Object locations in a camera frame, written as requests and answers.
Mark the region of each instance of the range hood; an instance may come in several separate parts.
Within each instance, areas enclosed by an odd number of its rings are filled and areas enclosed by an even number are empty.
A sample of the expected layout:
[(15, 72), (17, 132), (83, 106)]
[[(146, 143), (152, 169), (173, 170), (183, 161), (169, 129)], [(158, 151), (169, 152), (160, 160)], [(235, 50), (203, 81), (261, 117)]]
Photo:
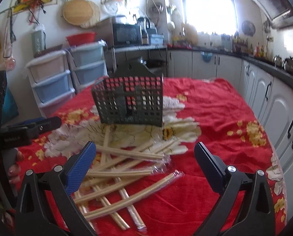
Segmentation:
[(293, 6), (288, 0), (253, 0), (265, 13), (272, 28), (293, 25)]

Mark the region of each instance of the red plastic bowl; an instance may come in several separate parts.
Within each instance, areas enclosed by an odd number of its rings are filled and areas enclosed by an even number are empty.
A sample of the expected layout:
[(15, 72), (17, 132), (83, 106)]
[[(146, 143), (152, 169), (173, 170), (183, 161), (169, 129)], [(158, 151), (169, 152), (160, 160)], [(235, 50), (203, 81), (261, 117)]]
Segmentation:
[(83, 34), (76, 34), (67, 36), (67, 41), (70, 46), (79, 46), (86, 43), (91, 43), (95, 41), (95, 32), (88, 32)]

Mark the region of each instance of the floral tablecloth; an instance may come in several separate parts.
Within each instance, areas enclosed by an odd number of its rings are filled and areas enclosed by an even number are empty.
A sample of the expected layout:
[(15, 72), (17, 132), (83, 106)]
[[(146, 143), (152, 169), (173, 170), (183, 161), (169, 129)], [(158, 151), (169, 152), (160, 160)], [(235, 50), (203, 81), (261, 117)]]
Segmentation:
[[(273, 146), (243, 98), (225, 80), (164, 79), (162, 128), (145, 125), (114, 125), (110, 147), (140, 146), (149, 139), (164, 142), (172, 136), (181, 145), (172, 149), (170, 169), (185, 175), (173, 184), (134, 204), (147, 226), (147, 235), (192, 235), (212, 210), (218, 199), (194, 159), (193, 149), (203, 142), (209, 151), (218, 155), (226, 165), (242, 172), (265, 171), (271, 188), (276, 217), (276, 234), (286, 223), (287, 201), (283, 173)], [(19, 148), (25, 155), (20, 163), (22, 178), (26, 170), (36, 173), (64, 164), (88, 140), (103, 145), (105, 124), (101, 124), (90, 88), (70, 100), (54, 115), (62, 126), (41, 135), (33, 144)], [(100, 161), (97, 155), (93, 163)], [(145, 177), (126, 190), (132, 195), (163, 178), (165, 174)], [(111, 203), (121, 199), (118, 192), (107, 196)], [(229, 228), (239, 210), (242, 194), (238, 195), (224, 229)], [(89, 203), (95, 209), (97, 201)], [(64, 223), (54, 210), (59, 225)], [(137, 235), (136, 227), (126, 209), (118, 212), (130, 225), (122, 231), (110, 216), (95, 220), (100, 235)]]

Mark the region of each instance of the blue gripper pad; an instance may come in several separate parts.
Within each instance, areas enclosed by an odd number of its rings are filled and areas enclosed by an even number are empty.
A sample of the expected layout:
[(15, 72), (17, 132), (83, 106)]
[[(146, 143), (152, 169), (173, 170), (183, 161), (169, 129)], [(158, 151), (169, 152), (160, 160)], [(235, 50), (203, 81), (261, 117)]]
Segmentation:
[(66, 175), (65, 190), (68, 195), (76, 192), (96, 156), (96, 146), (88, 141), (79, 154), (73, 155), (64, 165)]

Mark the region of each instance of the dark green plastic basket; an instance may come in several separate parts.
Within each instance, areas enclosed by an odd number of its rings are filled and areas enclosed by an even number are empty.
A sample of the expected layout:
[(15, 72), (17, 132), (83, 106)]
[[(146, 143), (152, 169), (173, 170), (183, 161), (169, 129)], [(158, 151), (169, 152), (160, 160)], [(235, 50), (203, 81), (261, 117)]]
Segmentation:
[(113, 78), (94, 84), (92, 96), (102, 123), (162, 126), (163, 77), (140, 63), (119, 67)]

